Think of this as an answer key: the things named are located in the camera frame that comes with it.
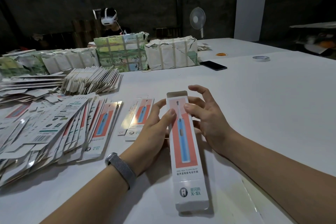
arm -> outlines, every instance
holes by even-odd
[[[160,108],[165,104],[163,99],[153,105],[137,140],[120,155],[137,176],[156,158],[163,146],[166,128],[176,118],[171,109],[159,119]],[[41,224],[103,223],[127,191],[127,182],[113,166],[108,166]]]
[[[199,118],[210,146],[265,190],[298,223],[336,223],[336,177],[267,149],[234,131],[209,90],[189,86],[205,101],[189,97],[186,112]]]

hand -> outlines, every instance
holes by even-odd
[[[120,158],[131,166],[137,176],[146,171],[156,159],[164,144],[167,127],[176,120],[174,109],[168,110],[160,120],[160,109],[165,105],[165,99],[153,104],[138,138],[120,155]]]
[[[185,111],[201,120],[193,120],[194,127],[200,129],[208,144],[217,153],[224,155],[224,142],[235,131],[226,121],[221,109],[207,88],[199,85],[190,85],[188,88],[201,93],[204,101],[198,97],[188,97],[190,104],[184,104]]]

white vr headset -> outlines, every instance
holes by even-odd
[[[103,25],[112,25],[115,22],[115,18],[117,17],[117,11],[115,11],[115,15],[113,17],[107,17],[107,8],[105,8],[105,17],[101,19],[101,23]]]

barcode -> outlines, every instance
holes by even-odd
[[[47,141],[51,136],[38,136],[34,139],[35,142],[45,142]]]

left hand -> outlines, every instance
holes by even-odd
[[[166,99],[153,104],[138,138],[120,155],[120,158],[130,165],[137,176],[153,163],[162,149],[167,127],[176,119],[175,110],[170,109],[160,120],[160,109],[165,105]]]

